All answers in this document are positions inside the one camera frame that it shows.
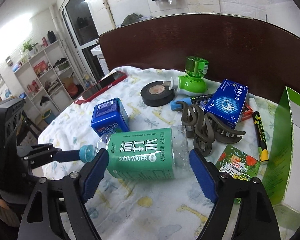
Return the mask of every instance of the glass door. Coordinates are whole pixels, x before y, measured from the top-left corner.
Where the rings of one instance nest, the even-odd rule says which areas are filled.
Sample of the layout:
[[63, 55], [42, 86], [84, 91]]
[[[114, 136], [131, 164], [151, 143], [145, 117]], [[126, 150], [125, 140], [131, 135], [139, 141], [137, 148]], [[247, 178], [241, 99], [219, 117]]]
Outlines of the glass door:
[[96, 81], [104, 77], [99, 60], [93, 56], [90, 49], [99, 43], [99, 34], [94, 25], [89, 5], [89, 0], [66, 0], [61, 11], [66, 27], [71, 36], [83, 65]]

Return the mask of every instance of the shelving unit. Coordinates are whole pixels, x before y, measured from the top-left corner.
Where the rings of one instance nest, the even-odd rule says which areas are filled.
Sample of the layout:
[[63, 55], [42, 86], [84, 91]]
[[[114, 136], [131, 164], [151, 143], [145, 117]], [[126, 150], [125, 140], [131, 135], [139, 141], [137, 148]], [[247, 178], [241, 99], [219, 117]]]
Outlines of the shelving unit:
[[[52, 66], [54, 66], [56, 62], [61, 58], [66, 58], [66, 61], [57, 66], [68, 63], [69, 67], [56, 73], [55, 69]], [[33, 67], [43, 60], [47, 65], [50, 64], [51, 67], [44, 74], [38, 77]], [[42, 119], [42, 115], [47, 109], [51, 109], [53, 114], [57, 116], [75, 100], [71, 98], [66, 88], [62, 84], [62, 80], [66, 77], [70, 77], [72, 73], [74, 73], [74, 83], [82, 85], [77, 74], [70, 64], [70, 61], [63, 49], [60, 40], [55, 41], [41, 51], [37, 52], [17, 71], [15, 71], [15, 76], [27, 95], [24, 109], [29, 118], [38, 123]], [[36, 81], [40, 89], [35, 95], [31, 97], [30, 93], [28, 92], [27, 85], [31, 84], [33, 80]], [[57, 85], [57, 87], [53, 89], [51, 93], [48, 93], [44, 88], [44, 84], [47, 81], [51, 83], [53, 83], [54, 81], [58, 81], [59, 85]], [[45, 106], [40, 106], [40, 101], [43, 96], [47, 97], [50, 102]]]

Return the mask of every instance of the blue bottle cap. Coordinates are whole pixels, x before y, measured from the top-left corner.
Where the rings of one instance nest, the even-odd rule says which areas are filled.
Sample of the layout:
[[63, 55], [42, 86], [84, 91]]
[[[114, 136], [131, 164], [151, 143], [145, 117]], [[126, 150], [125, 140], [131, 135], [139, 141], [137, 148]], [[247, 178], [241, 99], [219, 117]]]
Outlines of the blue bottle cap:
[[93, 145], [83, 145], [79, 150], [79, 157], [84, 163], [92, 162], [94, 158]]
[[177, 103], [176, 103], [177, 101], [184, 101], [184, 102], [186, 102], [188, 105], [191, 105], [191, 104], [192, 104], [191, 98], [182, 98], [182, 99], [178, 99], [178, 100], [175, 100], [175, 101], [171, 101], [171, 102], [170, 102], [170, 107], [171, 107], [171, 110], [172, 110], [172, 111], [181, 111], [181, 110], [182, 110], [181, 104], [177, 104]]

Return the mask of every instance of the blue mentos box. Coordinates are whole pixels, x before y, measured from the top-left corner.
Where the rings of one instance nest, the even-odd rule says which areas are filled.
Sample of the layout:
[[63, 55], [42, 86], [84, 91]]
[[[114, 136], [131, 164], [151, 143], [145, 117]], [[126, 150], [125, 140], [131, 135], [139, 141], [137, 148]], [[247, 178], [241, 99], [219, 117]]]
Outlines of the blue mentos box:
[[239, 120], [247, 93], [247, 86], [224, 79], [210, 99], [209, 104], [204, 108], [204, 112], [214, 114], [223, 123], [234, 129]]
[[96, 105], [92, 114], [91, 127], [99, 136], [107, 132], [129, 132], [128, 115], [121, 100], [114, 98]]

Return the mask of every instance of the cartoon logo on blue box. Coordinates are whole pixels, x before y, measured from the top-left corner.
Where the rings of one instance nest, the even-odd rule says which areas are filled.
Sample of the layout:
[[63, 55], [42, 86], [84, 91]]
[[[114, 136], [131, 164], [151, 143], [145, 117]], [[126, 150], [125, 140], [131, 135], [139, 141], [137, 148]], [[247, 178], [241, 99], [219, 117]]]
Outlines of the cartoon logo on blue box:
[[215, 100], [218, 110], [226, 114], [234, 114], [238, 111], [238, 103], [229, 97], [219, 97]]

